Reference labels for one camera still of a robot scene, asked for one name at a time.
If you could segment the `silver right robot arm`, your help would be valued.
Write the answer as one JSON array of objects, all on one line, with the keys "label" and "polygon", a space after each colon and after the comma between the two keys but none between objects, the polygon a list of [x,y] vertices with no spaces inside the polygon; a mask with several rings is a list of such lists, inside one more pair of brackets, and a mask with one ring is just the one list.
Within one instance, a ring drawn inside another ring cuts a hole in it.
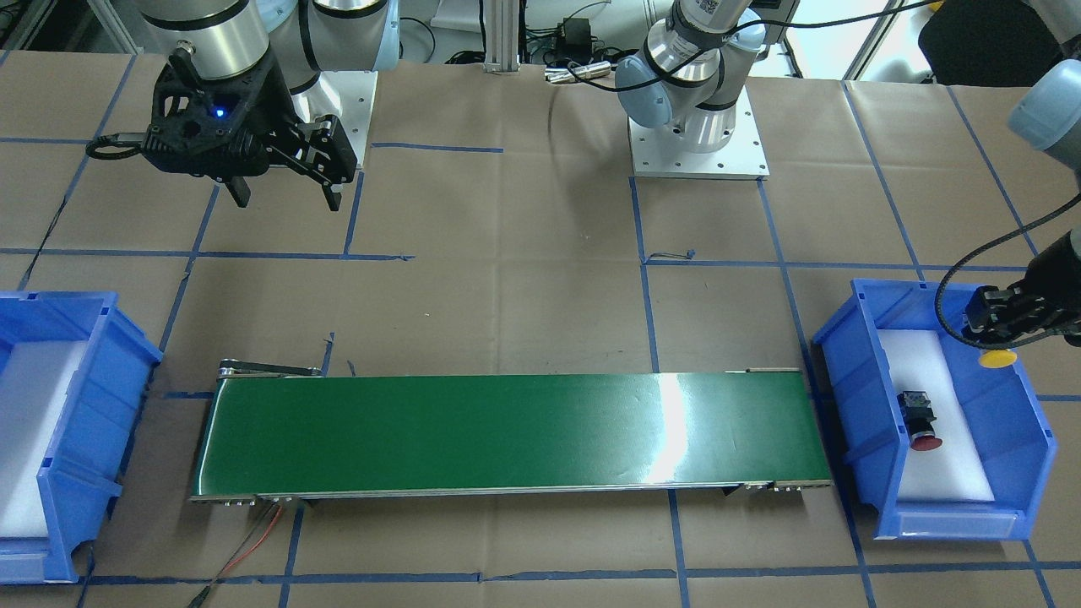
[{"label": "silver right robot arm", "polygon": [[141,155],[212,179],[244,208],[246,179],[286,168],[326,204],[360,161],[356,107],[330,72],[382,72],[400,58],[393,1],[139,1],[166,51]]}]

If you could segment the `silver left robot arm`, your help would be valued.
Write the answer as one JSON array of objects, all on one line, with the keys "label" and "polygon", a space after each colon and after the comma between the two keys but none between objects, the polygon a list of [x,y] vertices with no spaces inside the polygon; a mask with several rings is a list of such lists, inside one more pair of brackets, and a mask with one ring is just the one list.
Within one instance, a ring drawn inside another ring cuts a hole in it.
[{"label": "silver left robot arm", "polygon": [[[1078,3],[1035,1],[1035,15],[1065,53],[1013,108],[1007,125],[1035,149],[1078,170]],[[726,146],[735,104],[764,45],[772,19],[747,1],[676,1],[649,28],[644,44],[615,69],[614,92],[633,123],[679,127],[679,149],[715,153]],[[970,298],[963,327],[943,308],[957,263],[933,300],[942,330],[982,351],[1011,351],[1050,336],[1078,346],[1078,230],[1066,232],[1032,257],[1024,277],[1004,289],[985,285]]]}]

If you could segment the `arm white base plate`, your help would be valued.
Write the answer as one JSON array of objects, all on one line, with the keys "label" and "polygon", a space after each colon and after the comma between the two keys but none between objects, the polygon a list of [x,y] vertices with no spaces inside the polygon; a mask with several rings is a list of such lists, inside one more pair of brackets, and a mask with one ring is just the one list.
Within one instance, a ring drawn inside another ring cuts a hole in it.
[{"label": "arm white base plate", "polygon": [[755,181],[771,174],[747,89],[723,111],[694,108],[660,128],[627,120],[633,174],[655,179]]},{"label": "arm white base plate", "polygon": [[320,72],[313,80],[291,90],[297,115],[305,122],[333,114],[356,154],[356,169],[366,164],[368,131],[370,131],[376,84],[379,72]]}]

